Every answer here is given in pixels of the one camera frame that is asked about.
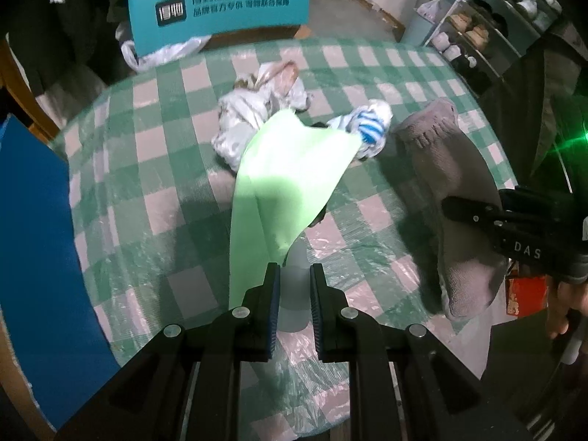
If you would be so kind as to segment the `person right hand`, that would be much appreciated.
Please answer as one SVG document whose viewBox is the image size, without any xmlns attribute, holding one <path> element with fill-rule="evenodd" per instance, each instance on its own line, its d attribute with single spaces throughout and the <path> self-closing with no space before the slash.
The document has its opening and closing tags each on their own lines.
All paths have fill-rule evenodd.
<svg viewBox="0 0 588 441">
<path fill-rule="evenodd" d="M 567 314 L 571 309 L 587 316 L 587 284 L 573 285 L 549 278 L 546 333 L 552 340 L 568 330 Z"/>
</svg>

